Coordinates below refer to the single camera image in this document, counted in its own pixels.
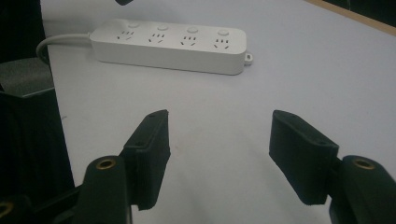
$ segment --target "electrical outlet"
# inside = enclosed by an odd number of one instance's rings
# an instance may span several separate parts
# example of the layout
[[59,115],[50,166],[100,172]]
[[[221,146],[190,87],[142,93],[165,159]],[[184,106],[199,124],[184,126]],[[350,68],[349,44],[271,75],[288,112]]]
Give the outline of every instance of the electrical outlet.
[[90,40],[107,63],[237,75],[253,61],[245,32],[234,28],[114,19]]

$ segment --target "white cable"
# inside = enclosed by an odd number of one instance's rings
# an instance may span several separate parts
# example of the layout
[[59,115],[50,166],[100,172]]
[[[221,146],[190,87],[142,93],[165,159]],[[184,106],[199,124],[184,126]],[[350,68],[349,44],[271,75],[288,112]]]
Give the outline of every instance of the white cable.
[[41,41],[37,48],[35,49],[35,54],[37,57],[43,62],[43,63],[50,63],[47,58],[44,57],[43,55],[43,49],[47,45],[54,44],[54,43],[60,43],[63,42],[67,39],[90,39],[90,34],[71,34],[71,35],[55,35],[51,36],[43,41]]

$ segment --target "white power strip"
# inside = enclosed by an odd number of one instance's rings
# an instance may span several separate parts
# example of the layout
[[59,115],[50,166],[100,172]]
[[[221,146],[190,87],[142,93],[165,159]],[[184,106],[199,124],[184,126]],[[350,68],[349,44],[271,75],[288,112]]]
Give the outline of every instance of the white power strip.
[[245,32],[233,28],[111,20],[91,35],[97,60],[237,75],[253,56]]

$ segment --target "white table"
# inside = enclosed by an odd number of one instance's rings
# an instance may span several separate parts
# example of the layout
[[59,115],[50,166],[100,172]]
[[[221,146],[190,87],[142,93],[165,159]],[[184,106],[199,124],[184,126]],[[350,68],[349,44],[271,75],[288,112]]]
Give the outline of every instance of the white table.
[[171,159],[157,205],[134,223],[331,223],[304,206],[268,156],[272,112],[307,120],[396,177],[396,37],[303,0],[43,0],[47,35],[112,18],[244,30],[254,64],[238,76],[100,63],[86,44],[49,47],[76,184],[118,155],[147,114],[169,110]]

